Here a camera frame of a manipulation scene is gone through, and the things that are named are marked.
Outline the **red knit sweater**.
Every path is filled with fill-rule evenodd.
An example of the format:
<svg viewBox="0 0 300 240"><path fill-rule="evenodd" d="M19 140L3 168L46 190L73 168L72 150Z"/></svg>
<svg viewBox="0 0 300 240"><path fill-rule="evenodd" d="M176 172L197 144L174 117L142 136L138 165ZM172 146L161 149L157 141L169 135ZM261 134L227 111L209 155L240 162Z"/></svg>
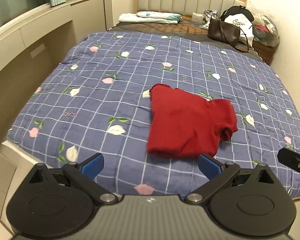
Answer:
<svg viewBox="0 0 300 240"><path fill-rule="evenodd" d="M179 88L156 84L150 91L152 123L147 153L164 158L215 156L221 141L237 132L229 100L206 100Z"/></svg>

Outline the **clear plastic bag of clothes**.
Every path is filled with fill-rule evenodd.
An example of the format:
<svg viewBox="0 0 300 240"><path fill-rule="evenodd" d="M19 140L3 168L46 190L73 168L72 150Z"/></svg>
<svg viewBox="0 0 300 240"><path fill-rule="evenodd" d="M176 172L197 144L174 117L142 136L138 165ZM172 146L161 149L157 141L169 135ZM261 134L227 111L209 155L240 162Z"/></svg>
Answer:
<svg viewBox="0 0 300 240"><path fill-rule="evenodd" d="M268 16L259 12L252 12L252 15L255 40L268 47L277 47L280 43L280 35L275 23Z"/></svg>

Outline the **blue floral plaid quilt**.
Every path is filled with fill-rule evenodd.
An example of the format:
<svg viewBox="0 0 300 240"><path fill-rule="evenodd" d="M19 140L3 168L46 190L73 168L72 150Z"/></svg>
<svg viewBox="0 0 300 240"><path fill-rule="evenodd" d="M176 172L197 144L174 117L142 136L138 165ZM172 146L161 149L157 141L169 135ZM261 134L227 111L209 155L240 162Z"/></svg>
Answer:
<svg viewBox="0 0 300 240"><path fill-rule="evenodd" d="M156 84L229 100L238 131L219 143L216 158L243 168L265 163L292 198L300 197L300 175L276 157L283 147L300 149L300 116L273 68L176 36L88 35L37 88L8 139L52 167L101 153L96 181L113 193L185 196L207 182L198 159L147 153Z"/></svg>

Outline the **wooden nightstand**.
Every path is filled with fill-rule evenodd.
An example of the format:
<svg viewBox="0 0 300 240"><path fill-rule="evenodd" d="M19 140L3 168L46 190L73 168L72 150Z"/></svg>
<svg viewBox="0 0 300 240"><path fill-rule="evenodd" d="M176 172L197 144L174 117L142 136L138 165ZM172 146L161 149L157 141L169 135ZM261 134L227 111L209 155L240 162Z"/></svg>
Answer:
<svg viewBox="0 0 300 240"><path fill-rule="evenodd" d="M277 47L269 47L254 40L253 49L267 65L271 65Z"/></svg>

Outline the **beige built-in window cabinet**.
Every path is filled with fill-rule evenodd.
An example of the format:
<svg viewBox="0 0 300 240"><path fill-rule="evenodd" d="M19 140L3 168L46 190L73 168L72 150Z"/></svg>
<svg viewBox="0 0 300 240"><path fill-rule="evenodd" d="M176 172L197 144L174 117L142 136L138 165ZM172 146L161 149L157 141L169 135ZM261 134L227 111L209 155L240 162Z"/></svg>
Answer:
<svg viewBox="0 0 300 240"><path fill-rule="evenodd" d="M105 29L104 0L45 4L0 29L0 144L25 103L69 50Z"/></svg>

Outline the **dark brown leather handbag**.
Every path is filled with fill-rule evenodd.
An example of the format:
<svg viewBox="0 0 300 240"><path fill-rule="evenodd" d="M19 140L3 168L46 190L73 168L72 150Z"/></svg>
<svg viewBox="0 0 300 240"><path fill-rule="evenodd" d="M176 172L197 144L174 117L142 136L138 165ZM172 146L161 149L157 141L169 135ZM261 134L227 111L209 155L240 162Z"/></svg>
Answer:
<svg viewBox="0 0 300 240"><path fill-rule="evenodd" d="M248 38L245 33L245 42L242 44L246 47L242 49L239 46L239 39L242 29L231 23L224 22L217 14L213 14L210 18L207 36L212 40L226 43L237 51L247 53L249 51Z"/></svg>

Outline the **brown dark bed sheet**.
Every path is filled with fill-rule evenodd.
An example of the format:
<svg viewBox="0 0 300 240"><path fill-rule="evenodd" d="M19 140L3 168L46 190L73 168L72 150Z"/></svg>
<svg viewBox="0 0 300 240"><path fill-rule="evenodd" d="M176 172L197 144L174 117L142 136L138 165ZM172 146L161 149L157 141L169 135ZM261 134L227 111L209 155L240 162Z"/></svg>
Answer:
<svg viewBox="0 0 300 240"><path fill-rule="evenodd" d="M239 52L235 48L232 48L229 44L222 43L210 39L207 36L207 30L200 28L199 25L194 24L191 20L185 18L178 24L163 24L163 23L118 23L108 31L130 31L138 33L158 34L165 36L177 36L186 38L191 41L203 42L209 45L213 45L217 48L231 49ZM247 53L243 53L251 59L263 62L262 58L258 55L253 48L250 48Z"/></svg>

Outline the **white printed tote bag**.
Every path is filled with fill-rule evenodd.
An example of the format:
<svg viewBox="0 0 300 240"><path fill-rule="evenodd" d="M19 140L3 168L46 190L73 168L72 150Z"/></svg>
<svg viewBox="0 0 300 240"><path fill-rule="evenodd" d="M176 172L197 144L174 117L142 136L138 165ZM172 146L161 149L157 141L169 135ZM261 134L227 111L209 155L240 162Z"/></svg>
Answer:
<svg viewBox="0 0 300 240"><path fill-rule="evenodd" d="M251 47L253 45L254 35L252 22L254 21L254 17L248 9L242 5L234 5L225 10L220 19L226 23L240 27L240 38L243 38L245 41L245 37L247 37L249 46Z"/></svg>

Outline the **light blue folded blanket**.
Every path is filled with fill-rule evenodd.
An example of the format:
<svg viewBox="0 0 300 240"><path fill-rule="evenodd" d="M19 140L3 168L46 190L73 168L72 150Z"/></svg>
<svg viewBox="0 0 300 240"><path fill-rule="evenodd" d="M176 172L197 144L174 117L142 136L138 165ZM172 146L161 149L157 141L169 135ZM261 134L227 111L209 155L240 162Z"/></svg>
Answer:
<svg viewBox="0 0 300 240"><path fill-rule="evenodd" d="M166 20L162 18L145 18L137 14L122 14L119 16L120 23L161 23L161 24L178 24L176 20Z"/></svg>

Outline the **white pillow with blue print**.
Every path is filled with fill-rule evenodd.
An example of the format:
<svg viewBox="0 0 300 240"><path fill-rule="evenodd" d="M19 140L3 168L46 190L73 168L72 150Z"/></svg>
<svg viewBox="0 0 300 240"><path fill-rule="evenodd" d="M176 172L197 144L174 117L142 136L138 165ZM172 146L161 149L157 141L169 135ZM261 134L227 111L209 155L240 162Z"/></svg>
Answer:
<svg viewBox="0 0 300 240"><path fill-rule="evenodd" d="M143 18L159 18L159 19L178 21L178 22L183 20L180 14L170 13L170 12L139 11L137 12L137 15Z"/></svg>

